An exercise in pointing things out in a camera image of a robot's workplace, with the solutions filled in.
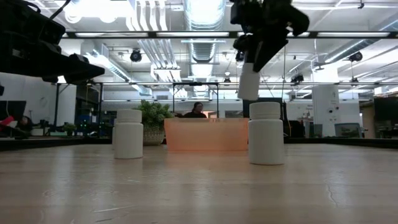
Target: ceiling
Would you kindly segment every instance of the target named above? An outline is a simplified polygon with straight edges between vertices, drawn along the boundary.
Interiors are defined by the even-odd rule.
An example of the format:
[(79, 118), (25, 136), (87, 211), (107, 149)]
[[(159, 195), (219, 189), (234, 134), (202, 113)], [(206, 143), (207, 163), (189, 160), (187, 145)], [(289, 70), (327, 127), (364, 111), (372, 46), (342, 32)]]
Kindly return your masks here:
[[(42, 13), (49, 16), (53, 13), (56, 8), (63, 1), (41, 1), (41, 0), (30, 0), (37, 3), (42, 8)], [(147, 11), (149, 11), (149, 3), (146, 1)], [(377, 27), (387, 19), (398, 20), (398, 1), (396, 0), (364, 0), (365, 7), (363, 9), (339, 9), (339, 10), (320, 10), (320, 7), (353, 7), (359, 6), (359, 0), (295, 0), (293, 5), (301, 7), (306, 15), (310, 18), (310, 30), (328, 30), (328, 31), (378, 31)], [(113, 1), (109, 4), (127, 4), (127, 1)], [(169, 30), (186, 30), (184, 22), (183, 12), (183, 1), (182, 0), (166, 0), (166, 23)], [(240, 26), (231, 25), (229, 23), (231, 4), (227, 3), (224, 12), (222, 30), (241, 30)], [(128, 31), (126, 26), (126, 20), (123, 17), (117, 18), (112, 23), (104, 23), (98, 18), (84, 17), (80, 22), (76, 24), (69, 24), (65, 20), (64, 13), (61, 13), (57, 17), (57, 21), (62, 23), (68, 30), (74, 31), (90, 31), (100, 32), (109, 30)], [(140, 82), (154, 82), (154, 79), (150, 75), (151, 62), (143, 53), (143, 60), (139, 63), (132, 63), (129, 59), (129, 54), (133, 48), (139, 48), (136, 39), (97, 39), (94, 40), (97, 45), (104, 44), (109, 48), (109, 56), (125, 71), (129, 72), (129, 75), (134, 77), (135, 80)], [(232, 82), (236, 82), (237, 77), (241, 72), (241, 69), (237, 67), (235, 61), (235, 49), (232, 48), (232, 39), (225, 39), (225, 43), (218, 44), (216, 51), (216, 57), (214, 61), (213, 71), (211, 78), (208, 81), (218, 80), (221, 82), (225, 77), (225, 73), (229, 72)], [(292, 39), (286, 45), (285, 49), (282, 49), (261, 71), (263, 79), (268, 82), (281, 82), (284, 73), (287, 73), (291, 69), (295, 68), (298, 64), (302, 63), (303, 60), (314, 59), (317, 55), (329, 54), (332, 51), (342, 47), (345, 44), (352, 42), (349, 39)], [(181, 39), (171, 40), (172, 50), (174, 52), (178, 66), (181, 69), (181, 78), (192, 77), (190, 75), (190, 52), (188, 44), (181, 43)], [(369, 71), (377, 71), (377, 69), (397, 61), (398, 50), (390, 50), (398, 45), (398, 41), (395, 40), (380, 40), (375, 44), (366, 47), (361, 50), (364, 58), (362, 62), (355, 62), (353, 69), (351, 64), (347, 61), (339, 61), (332, 65), (338, 69), (338, 78), (343, 81), (348, 81), (354, 75), (359, 75)], [(308, 66), (300, 71), (304, 74), (305, 81), (311, 81), (312, 70)], [(368, 76), (361, 82), (373, 82), (386, 77), (398, 76), (398, 67), (392, 67), (392, 69), (381, 72), (376, 75)], [(110, 72), (105, 75), (98, 77), (97, 81), (102, 82), (120, 82)]]

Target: orange translucent box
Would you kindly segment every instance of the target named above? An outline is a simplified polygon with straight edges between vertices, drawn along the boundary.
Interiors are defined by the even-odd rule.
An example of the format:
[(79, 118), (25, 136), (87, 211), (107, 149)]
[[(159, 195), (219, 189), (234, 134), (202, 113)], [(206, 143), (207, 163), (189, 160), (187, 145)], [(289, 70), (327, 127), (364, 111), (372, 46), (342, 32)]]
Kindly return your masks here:
[(170, 152), (246, 151), (247, 118), (165, 119)]

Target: white ceiling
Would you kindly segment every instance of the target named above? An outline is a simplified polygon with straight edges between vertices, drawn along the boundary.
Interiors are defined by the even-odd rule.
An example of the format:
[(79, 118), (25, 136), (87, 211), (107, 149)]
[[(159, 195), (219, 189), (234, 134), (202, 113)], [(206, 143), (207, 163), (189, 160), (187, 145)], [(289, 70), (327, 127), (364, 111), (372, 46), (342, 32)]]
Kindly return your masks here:
[[(341, 2), (339, 6), (355, 6), (359, 5), (357, 0), (295, 0), (294, 5), (298, 7), (331, 7), (335, 6), (336, 3)], [(58, 4), (53, 1), (41, 1), (41, 3), (47, 7), (46, 10), (42, 12), (45, 15), (49, 15), (51, 12), (55, 11)], [(365, 5), (377, 5), (377, 6), (395, 6), (398, 7), (397, 0), (364, 0)], [(182, 8), (182, 0), (167, 0), (167, 11), (166, 11), (166, 21), (169, 30), (185, 30), (184, 15), (183, 11), (178, 9)], [(229, 23), (230, 6), (226, 7), (223, 30), (240, 30), (239, 26), (234, 26)], [(396, 16), (398, 19), (397, 8), (364, 8), (364, 9), (344, 9), (344, 10), (334, 10), (334, 11), (315, 11), (315, 10), (304, 10), (310, 17), (311, 25), (310, 30), (353, 30), (353, 31), (376, 31), (373, 27), (377, 26), (381, 22), (385, 21), (391, 16)], [(63, 13), (58, 16), (57, 19), (63, 25), (67, 26), (67, 29), (75, 31), (103, 31), (103, 30), (120, 30), (127, 31), (125, 18), (117, 18), (115, 22), (107, 24), (101, 22), (98, 18), (83, 18), (80, 22), (76, 24), (68, 24)], [(105, 44), (109, 47), (111, 51), (111, 58), (116, 61), (120, 66), (122, 66), (126, 71), (130, 72), (136, 80), (142, 82), (153, 82), (153, 79), (149, 75), (150, 72), (150, 62), (144, 60), (140, 63), (132, 63), (129, 60), (129, 54), (126, 54), (123, 58), (119, 56), (119, 52), (132, 52), (133, 48), (139, 47), (137, 40), (95, 40), (97, 44)], [(230, 72), (231, 77), (236, 77), (239, 75), (240, 70), (236, 68), (236, 62), (234, 60), (235, 50), (232, 48), (233, 40), (226, 39), (225, 44), (218, 44), (218, 54), (216, 58), (216, 63), (213, 67), (213, 80), (222, 80), (225, 72)], [(335, 49), (341, 47), (343, 44), (348, 43), (351, 40), (345, 39), (319, 39), (317, 40), (317, 54), (327, 54)], [(381, 52), (391, 49), (398, 45), (396, 40), (380, 40), (370, 47), (361, 50), (364, 55), (364, 59), (371, 58)], [(172, 47), (177, 59), (178, 65), (181, 67), (181, 76), (187, 77), (189, 74), (190, 66), (188, 47), (186, 44), (182, 44), (181, 40), (172, 39)], [(226, 60), (223, 56), (223, 52), (227, 52), (231, 60)], [(310, 39), (295, 39), (289, 40), (289, 44), (286, 45), (286, 61), (284, 63), (284, 51), (283, 49), (279, 52), (262, 70), (262, 74), (266, 76), (270, 82), (281, 82), (281, 76), (285, 71), (289, 71), (298, 65), (301, 60), (309, 58), (315, 55), (314, 40)], [(339, 79), (349, 80), (354, 73), (354, 75), (368, 72), (371, 70), (377, 70), (379, 67), (391, 63), (397, 60), (398, 50), (393, 50), (388, 54), (384, 54), (374, 60), (370, 60), (365, 63), (361, 63), (359, 66), (355, 66), (353, 72), (350, 69), (350, 64), (347, 62), (338, 62), (334, 66), (338, 67)], [(310, 81), (310, 69), (307, 70), (308, 73), (305, 74), (306, 80)], [(393, 77), (398, 75), (398, 68), (395, 70), (378, 74), (374, 77), (369, 77), (362, 81), (374, 81), (383, 77)]]

